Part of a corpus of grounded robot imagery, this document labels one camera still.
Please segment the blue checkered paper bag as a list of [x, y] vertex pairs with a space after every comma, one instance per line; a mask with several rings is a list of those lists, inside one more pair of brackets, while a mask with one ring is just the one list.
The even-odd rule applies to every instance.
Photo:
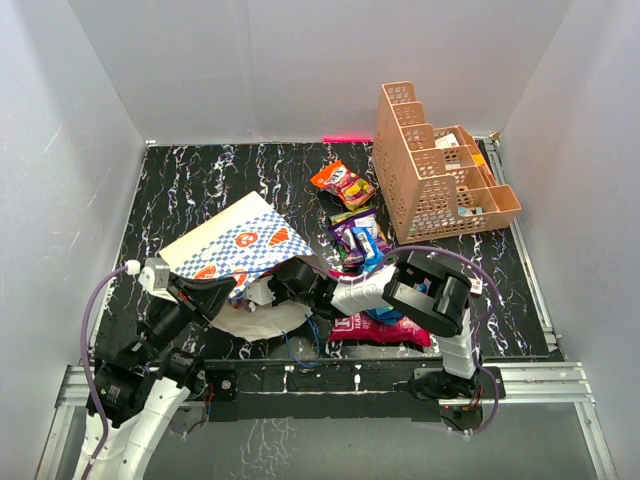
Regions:
[[317, 341], [306, 324], [308, 308], [291, 301], [262, 305], [250, 297], [259, 281], [283, 262], [316, 258], [308, 241], [257, 192], [190, 229], [161, 248], [158, 256], [180, 277], [235, 280], [220, 313], [203, 327], [188, 326], [171, 342], [173, 347], [206, 360], [282, 359], [284, 336], [302, 329], [307, 337], [303, 351], [313, 354]]

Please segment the purple snack packet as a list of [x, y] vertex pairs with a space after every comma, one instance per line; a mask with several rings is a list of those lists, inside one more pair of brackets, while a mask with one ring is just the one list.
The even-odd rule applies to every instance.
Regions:
[[329, 231], [347, 272], [370, 271], [391, 249], [377, 222], [376, 213], [375, 208], [364, 208], [331, 218]]

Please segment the green yellow snack bag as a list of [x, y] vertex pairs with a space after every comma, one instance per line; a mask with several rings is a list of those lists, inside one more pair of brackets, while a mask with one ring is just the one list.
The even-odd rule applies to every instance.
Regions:
[[345, 220], [347, 220], [349, 218], [355, 217], [357, 215], [367, 214], [370, 211], [375, 212], [376, 208], [375, 207], [362, 207], [362, 208], [359, 208], [359, 209], [356, 209], [356, 210], [353, 210], [353, 211], [346, 211], [346, 212], [337, 213], [337, 214], [331, 215], [329, 217], [329, 221], [330, 221], [331, 225], [336, 225], [336, 224], [338, 224], [340, 222], [343, 222], [343, 221], [345, 221]]

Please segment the pink REAL chips bag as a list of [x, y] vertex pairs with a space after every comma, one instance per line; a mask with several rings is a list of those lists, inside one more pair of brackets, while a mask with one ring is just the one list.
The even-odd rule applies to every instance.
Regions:
[[427, 330], [404, 316], [396, 324], [375, 321], [365, 311], [389, 307], [383, 302], [384, 285], [391, 278], [391, 270], [384, 268], [371, 278], [341, 276], [331, 301], [340, 314], [333, 320], [330, 342], [364, 341], [375, 344], [409, 342], [421, 347], [431, 345]]

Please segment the colourful candy packet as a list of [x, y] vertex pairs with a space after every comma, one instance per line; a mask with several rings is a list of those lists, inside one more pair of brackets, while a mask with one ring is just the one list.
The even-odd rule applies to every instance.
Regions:
[[361, 274], [369, 273], [380, 263], [384, 254], [378, 248], [376, 239], [366, 227], [352, 227], [351, 233], [356, 242], [357, 249], [363, 257], [359, 272]]

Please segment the orange Fox's fruits candy bag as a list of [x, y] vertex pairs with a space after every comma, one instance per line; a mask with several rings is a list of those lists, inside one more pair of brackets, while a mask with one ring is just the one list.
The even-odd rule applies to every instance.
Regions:
[[375, 188], [363, 177], [337, 160], [321, 169], [311, 183], [338, 197], [350, 211], [364, 206], [375, 194]]

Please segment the blue snack bag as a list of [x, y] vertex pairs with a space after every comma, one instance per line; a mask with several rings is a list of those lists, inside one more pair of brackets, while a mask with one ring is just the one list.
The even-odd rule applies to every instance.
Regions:
[[[416, 283], [413, 285], [413, 287], [421, 293], [426, 293], [429, 286], [430, 281], [424, 281], [422, 283]], [[404, 315], [399, 310], [396, 310], [393, 307], [379, 307], [366, 310], [365, 313], [375, 321], [387, 325], [396, 324], [398, 321], [404, 318]]]

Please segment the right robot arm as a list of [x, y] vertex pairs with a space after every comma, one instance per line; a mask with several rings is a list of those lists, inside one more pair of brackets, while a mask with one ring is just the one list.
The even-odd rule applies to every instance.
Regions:
[[376, 308], [390, 308], [433, 335], [442, 369], [418, 381], [429, 399], [480, 395], [481, 362], [471, 333], [471, 281], [427, 256], [435, 252], [465, 262], [453, 252], [422, 246], [389, 251], [369, 272], [337, 277], [299, 257], [285, 261], [268, 280], [276, 305], [293, 301], [328, 319], [348, 318]]

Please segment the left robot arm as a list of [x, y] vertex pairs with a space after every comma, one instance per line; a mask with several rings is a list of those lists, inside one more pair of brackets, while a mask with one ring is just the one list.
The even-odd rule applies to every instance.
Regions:
[[152, 299], [134, 340], [112, 362], [89, 359], [86, 429], [77, 479], [141, 479], [173, 416], [187, 399], [211, 404], [231, 380], [209, 381], [195, 354], [173, 347], [190, 324], [206, 326], [236, 286], [234, 277], [193, 280], [143, 268], [136, 275]]

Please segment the pink tape strip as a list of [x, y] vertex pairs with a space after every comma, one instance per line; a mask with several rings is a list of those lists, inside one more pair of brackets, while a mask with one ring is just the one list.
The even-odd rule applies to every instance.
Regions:
[[322, 142], [328, 144], [369, 143], [371, 141], [371, 137], [361, 135], [333, 135], [322, 137]]

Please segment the orange plastic file organizer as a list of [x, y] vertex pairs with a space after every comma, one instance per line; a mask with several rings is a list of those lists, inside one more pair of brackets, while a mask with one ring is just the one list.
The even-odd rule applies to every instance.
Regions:
[[408, 81], [381, 86], [372, 162], [400, 244], [505, 229], [521, 211], [462, 126], [426, 122]]

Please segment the small red white box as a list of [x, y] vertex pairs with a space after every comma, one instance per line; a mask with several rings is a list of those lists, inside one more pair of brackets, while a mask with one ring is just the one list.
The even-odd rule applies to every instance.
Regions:
[[471, 282], [471, 293], [473, 295], [481, 295], [483, 291], [483, 282], [480, 279], [474, 279]]

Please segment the aluminium base frame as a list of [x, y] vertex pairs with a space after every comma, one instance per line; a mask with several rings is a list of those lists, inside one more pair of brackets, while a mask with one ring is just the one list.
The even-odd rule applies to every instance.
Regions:
[[[311, 177], [340, 159], [375, 176], [368, 143], [172, 145], [146, 149], [119, 256], [146, 260], [246, 194], [261, 195], [330, 267], [329, 218], [342, 210]], [[441, 239], [490, 276], [499, 298], [471, 303], [484, 394], [429, 400], [436, 348], [332, 343], [304, 322], [247, 341], [194, 324], [166, 348], [206, 377], [173, 403], [149, 479], [612, 479], [586, 373], [556, 340], [518, 223]]]

